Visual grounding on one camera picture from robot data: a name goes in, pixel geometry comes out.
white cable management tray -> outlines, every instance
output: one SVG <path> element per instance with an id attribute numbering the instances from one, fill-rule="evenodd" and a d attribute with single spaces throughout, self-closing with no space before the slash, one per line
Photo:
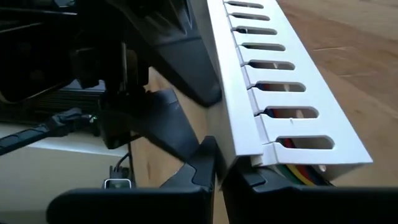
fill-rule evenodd
<path id="1" fill-rule="evenodd" d="M 223 101 L 208 110 L 208 129 L 224 171 L 251 156 L 254 166 L 339 165 L 324 173 L 333 179 L 372 162 L 276 0 L 198 2 L 192 1 L 194 13 L 223 89 Z"/>

